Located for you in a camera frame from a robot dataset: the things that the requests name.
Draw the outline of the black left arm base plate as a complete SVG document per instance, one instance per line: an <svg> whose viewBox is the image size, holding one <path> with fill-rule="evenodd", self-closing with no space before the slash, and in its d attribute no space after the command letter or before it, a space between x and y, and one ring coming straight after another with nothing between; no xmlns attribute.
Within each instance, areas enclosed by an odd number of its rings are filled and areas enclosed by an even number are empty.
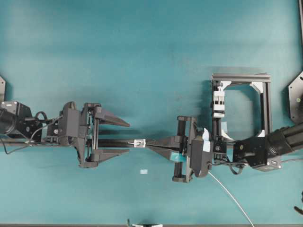
<svg viewBox="0 0 303 227"><path fill-rule="evenodd" d="M6 81L0 76L0 101L5 101Z"/></svg>

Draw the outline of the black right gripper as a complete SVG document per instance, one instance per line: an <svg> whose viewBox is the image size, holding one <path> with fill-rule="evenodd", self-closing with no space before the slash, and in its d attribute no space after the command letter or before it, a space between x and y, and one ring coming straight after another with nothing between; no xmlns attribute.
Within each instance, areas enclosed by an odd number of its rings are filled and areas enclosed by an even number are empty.
<svg viewBox="0 0 303 227"><path fill-rule="evenodd" d="M197 118L178 116L178 132L157 140L146 140L146 147L156 152L169 161L175 162L172 181L188 183L192 177L202 178L207 176L213 160L213 141L210 133L211 149L204 152L201 130L197 127ZM186 173L182 174L183 162L186 164Z"/></svg>

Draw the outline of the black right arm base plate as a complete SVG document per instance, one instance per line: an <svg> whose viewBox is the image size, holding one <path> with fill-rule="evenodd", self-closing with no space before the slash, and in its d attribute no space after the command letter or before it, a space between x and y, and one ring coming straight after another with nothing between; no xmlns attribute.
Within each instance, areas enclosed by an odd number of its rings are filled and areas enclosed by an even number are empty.
<svg viewBox="0 0 303 227"><path fill-rule="evenodd" d="M288 86L290 119L299 124L303 122L303 72Z"/></svg>

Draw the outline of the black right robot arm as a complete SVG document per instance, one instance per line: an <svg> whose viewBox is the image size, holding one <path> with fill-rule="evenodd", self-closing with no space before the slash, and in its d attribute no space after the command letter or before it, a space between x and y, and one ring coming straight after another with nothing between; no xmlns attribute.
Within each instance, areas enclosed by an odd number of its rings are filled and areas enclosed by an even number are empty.
<svg viewBox="0 0 303 227"><path fill-rule="evenodd" d="M281 168L281 156L302 149L303 125L238 140L229 160L227 142L214 138L206 128L199 130L195 117L179 116L176 136L147 140L146 147L175 163L173 181L188 183L193 176L207 176L213 166L228 166L235 175L246 166L263 172Z"/></svg>

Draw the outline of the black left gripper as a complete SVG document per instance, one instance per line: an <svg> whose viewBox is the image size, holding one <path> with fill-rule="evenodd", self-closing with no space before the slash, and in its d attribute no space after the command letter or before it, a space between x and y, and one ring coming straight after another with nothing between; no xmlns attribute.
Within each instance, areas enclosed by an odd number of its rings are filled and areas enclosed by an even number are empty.
<svg viewBox="0 0 303 227"><path fill-rule="evenodd" d="M128 149L98 149L99 121L130 126L98 103L85 103L80 111L74 102L67 102L59 113L57 142L62 147L76 149L80 167L95 168L101 162L129 152Z"/></svg>

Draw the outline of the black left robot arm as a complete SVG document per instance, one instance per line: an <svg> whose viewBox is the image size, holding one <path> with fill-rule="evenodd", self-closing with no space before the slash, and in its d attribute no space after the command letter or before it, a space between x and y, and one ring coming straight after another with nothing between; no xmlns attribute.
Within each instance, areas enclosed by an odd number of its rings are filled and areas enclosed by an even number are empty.
<svg viewBox="0 0 303 227"><path fill-rule="evenodd" d="M43 111L32 115L30 108L20 102L0 104L0 134L7 137L1 140L2 146L73 147L82 168L95 168L128 152L117 142L98 138L101 124L129 126L99 103L85 103L82 110L77 110L74 102L67 102L56 118L48 118Z"/></svg>

